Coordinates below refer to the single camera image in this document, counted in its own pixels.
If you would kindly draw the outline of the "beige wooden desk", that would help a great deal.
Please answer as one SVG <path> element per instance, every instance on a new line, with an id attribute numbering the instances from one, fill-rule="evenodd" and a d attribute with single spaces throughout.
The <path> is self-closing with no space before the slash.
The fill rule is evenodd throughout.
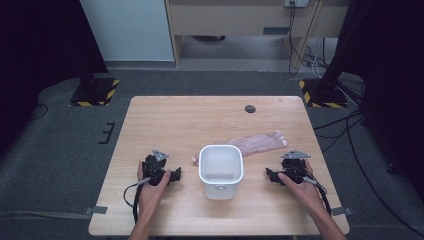
<path id="1" fill-rule="evenodd" d="M 311 38 L 339 35 L 349 0 L 309 0 L 306 8 L 287 8 L 285 0 L 165 0 L 174 57 L 185 36 L 280 35 L 291 66 Z"/>

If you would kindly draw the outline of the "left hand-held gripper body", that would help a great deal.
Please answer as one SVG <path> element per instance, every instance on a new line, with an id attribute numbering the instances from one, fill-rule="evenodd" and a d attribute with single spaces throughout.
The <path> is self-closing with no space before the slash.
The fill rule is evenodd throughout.
<path id="1" fill-rule="evenodd" d="M 148 178 L 150 185 L 157 186 L 166 172 L 164 169 L 167 162 L 168 154 L 153 149 L 152 153 L 145 158 L 142 163 L 143 177 Z"/>

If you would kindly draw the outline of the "dark curtain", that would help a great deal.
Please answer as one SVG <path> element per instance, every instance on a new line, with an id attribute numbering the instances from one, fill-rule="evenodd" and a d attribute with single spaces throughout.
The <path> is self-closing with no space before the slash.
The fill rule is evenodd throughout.
<path id="1" fill-rule="evenodd" d="M 80 0 L 0 0 L 0 156 L 40 92 L 77 77 L 83 62 L 104 60 Z"/>
<path id="2" fill-rule="evenodd" d="M 368 128 L 424 198 L 424 0 L 349 0 L 333 61 L 364 81 Z"/>

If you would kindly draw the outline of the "pink plastic bag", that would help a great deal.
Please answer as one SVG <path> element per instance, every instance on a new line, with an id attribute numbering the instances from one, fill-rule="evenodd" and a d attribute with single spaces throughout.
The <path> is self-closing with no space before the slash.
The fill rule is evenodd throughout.
<path id="1" fill-rule="evenodd" d="M 215 145 L 231 145 L 238 148 L 243 157 L 285 148 L 288 143 L 279 130 L 230 140 L 215 142 Z"/>

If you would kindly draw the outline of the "white plastic bin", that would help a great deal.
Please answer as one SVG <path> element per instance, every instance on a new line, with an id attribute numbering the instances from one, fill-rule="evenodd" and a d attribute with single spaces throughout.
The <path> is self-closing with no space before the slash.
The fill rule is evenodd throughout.
<path id="1" fill-rule="evenodd" d="M 244 176 L 241 151 L 233 145 L 203 147 L 199 155 L 198 174 L 208 199 L 232 199 Z"/>

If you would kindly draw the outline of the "person's right hand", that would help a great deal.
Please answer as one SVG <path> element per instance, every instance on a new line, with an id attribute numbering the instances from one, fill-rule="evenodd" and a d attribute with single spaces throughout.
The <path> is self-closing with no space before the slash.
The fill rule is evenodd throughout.
<path id="1" fill-rule="evenodd" d="M 308 182 L 297 184 L 284 173 L 279 173 L 278 177 L 292 191 L 294 196 L 306 208 L 307 212 L 312 217 L 316 217 L 318 215 L 329 217 L 325 206 L 321 202 L 316 186 Z"/>

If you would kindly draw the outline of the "white panel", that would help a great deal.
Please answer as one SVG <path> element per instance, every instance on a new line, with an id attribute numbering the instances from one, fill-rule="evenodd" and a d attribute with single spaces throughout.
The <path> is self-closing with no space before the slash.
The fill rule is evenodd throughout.
<path id="1" fill-rule="evenodd" d="M 174 60 L 165 0 L 80 0 L 106 61 Z"/>

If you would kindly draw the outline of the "black stand striped base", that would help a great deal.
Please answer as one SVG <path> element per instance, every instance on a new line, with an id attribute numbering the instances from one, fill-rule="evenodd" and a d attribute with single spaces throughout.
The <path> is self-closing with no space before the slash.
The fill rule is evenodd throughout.
<path id="1" fill-rule="evenodd" d="M 90 66 L 85 62 L 76 63 L 75 70 L 80 83 L 70 99 L 70 105 L 108 105 L 119 81 L 108 72 L 105 64 Z"/>
<path id="2" fill-rule="evenodd" d="M 335 55 L 320 79 L 309 78 L 303 80 L 304 89 L 308 91 L 309 98 L 305 101 L 313 105 L 344 105 L 347 100 L 339 89 L 338 78 L 347 65 L 348 58 L 353 55 L 354 42 L 359 37 L 357 28 L 366 13 L 365 0 L 349 0 L 349 5 L 344 16 L 338 35 Z"/>

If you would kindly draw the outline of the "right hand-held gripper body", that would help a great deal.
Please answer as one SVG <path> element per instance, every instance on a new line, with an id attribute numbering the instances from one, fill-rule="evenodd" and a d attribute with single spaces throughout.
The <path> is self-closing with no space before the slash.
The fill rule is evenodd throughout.
<path id="1" fill-rule="evenodd" d="M 283 159 L 281 165 L 284 174 L 293 182 L 302 183 L 303 178 L 307 176 L 305 159 L 310 158 L 310 155 L 293 149 L 282 154 L 281 158 Z"/>

